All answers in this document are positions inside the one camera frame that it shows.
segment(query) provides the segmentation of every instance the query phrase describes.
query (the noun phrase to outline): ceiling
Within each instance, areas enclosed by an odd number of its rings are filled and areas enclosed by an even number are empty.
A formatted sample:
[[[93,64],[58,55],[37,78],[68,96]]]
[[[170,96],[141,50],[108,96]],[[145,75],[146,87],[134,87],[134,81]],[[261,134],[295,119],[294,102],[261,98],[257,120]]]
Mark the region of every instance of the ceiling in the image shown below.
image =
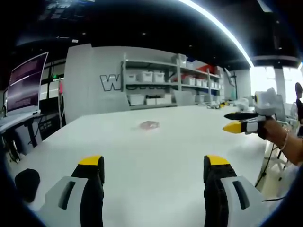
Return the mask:
[[[22,61],[49,51],[48,61],[62,59],[71,45],[137,46],[183,53],[192,59],[227,67],[248,68],[235,44],[212,22],[177,0],[38,0],[16,9],[16,26],[7,31],[6,67],[9,72]],[[221,21],[248,55],[271,56],[253,60],[255,65],[297,66],[299,52],[295,22],[283,5],[265,13],[257,0],[194,0]],[[293,60],[283,58],[292,56]]]

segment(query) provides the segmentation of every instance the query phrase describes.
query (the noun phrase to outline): person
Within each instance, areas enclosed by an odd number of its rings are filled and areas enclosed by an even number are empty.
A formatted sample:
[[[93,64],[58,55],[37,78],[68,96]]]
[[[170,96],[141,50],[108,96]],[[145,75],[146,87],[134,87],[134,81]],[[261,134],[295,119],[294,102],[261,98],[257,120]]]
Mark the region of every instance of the person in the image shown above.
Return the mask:
[[[276,120],[267,120],[264,124],[267,130],[266,139],[273,142],[282,152],[286,158],[298,166],[303,163],[303,143],[301,138],[290,135]]]
[[[267,120],[264,124],[266,139],[276,144],[294,165],[299,167],[296,179],[281,201],[280,205],[262,223],[261,227],[297,226],[300,223],[303,204],[303,140],[290,135],[276,120]]]
[[[296,83],[294,88],[295,88],[295,93],[297,95],[297,100],[295,103],[297,105],[298,121],[301,124],[297,136],[299,138],[302,138],[302,136],[303,136],[303,126],[302,126],[303,125],[303,104],[300,101],[300,98],[302,98],[303,89],[302,89],[302,86],[300,83]]]

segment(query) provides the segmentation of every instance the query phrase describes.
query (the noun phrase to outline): cable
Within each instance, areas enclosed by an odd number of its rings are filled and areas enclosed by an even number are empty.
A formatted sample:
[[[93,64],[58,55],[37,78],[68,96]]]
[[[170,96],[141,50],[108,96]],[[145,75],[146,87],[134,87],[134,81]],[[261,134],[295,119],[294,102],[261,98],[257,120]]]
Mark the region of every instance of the cable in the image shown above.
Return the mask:
[[[281,197],[281,198],[271,199],[271,200],[262,200],[262,202],[278,201],[278,200],[282,200],[282,199],[284,199],[284,198],[285,198],[285,196],[284,196],[284,197]]]
[[[273,143],[273,147],[272,147],[272,149],[271,149],[271,152],[270,152],[269,158],[268,158],[268,160],[267,160],[267,163],[266,163],[266,165],[265,165],[265,168],[264,168],[264,170],[263,170],[263,172],[262,172],[260,178],[259,178],[258,181],[256,182],[255,187],[257,187],[258,184],[260,183],[260,181],[262,180],[262,178],[263,178],[264,176],[266,176],[266,172],[265,172],[265,171],[266,171],[266,169],[267,169],[267,167],[268,167],[268,164],[269,164],[269,162],[270,162],[271,155],[272,155],[273,151],[274,151],[275,149],[277,149],[277,148],[274,148],[274,146],[275,146],[275,144]]]
[[[35,137],[35,138],[36,138],[36,136],[37,136],[37,134],[38,134],[38,131],[39,131],[39,124],[41,123],[41,121],[42,121],[43,117],[45,117],[45,118],[46,118],[46,116],[42,116],[42,117],[40,118],[40,121],[39,121],[39,123],[38,123],[38,127],[37,127],[37,131],[36,131],[36,133],[35,133],[35,135],[34,135],[34,137]]]

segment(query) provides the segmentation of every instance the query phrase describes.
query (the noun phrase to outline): pink object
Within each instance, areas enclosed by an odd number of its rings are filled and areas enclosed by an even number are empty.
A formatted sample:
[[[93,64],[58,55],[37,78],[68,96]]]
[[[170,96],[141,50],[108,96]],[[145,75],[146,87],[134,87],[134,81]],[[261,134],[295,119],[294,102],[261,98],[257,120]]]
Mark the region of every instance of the pink object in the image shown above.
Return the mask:
[[[140,124],[140,128],[144,130],[156,129],[160,126],[159,122],[146,121]]]
[[[63,94],[63,86],[62,83],[59,81],[59,93]]]

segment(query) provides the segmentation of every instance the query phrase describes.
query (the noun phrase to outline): computer screen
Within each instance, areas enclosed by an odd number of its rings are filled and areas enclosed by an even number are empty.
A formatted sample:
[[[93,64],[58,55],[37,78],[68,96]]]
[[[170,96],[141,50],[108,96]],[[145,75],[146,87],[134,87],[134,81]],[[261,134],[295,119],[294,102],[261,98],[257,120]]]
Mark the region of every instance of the computer screen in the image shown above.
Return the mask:
[[[41,76],[48,52],[27,60],[13,69],[7,93],[7,111],[38,106]]]

